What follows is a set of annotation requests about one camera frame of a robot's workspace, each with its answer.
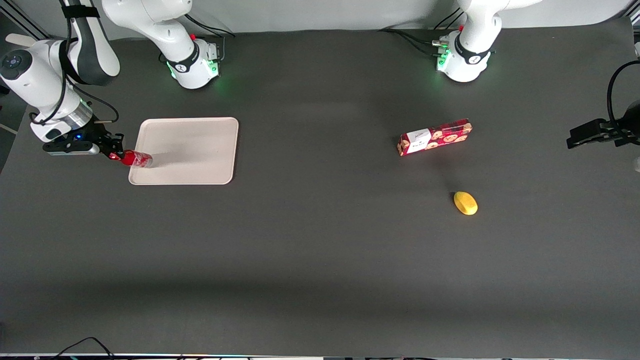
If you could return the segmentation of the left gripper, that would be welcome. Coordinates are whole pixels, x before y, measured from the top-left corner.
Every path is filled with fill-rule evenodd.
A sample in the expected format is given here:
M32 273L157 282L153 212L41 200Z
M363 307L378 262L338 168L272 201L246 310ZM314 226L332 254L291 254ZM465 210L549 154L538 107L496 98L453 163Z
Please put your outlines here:
M640 101L636 100L618 119L595 119L571 129L566 144L571 150L595 142L613 142L615 147L639 145L639 140Z

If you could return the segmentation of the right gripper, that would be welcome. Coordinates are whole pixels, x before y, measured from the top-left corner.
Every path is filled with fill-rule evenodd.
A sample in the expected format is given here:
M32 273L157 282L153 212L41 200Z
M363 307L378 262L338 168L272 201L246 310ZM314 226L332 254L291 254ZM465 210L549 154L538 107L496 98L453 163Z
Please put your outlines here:
M42 150L52 156L98 155L102 153L114 161L122 160L124 134L108 132L103 124L94 122L71 130L54 141L44 143Z

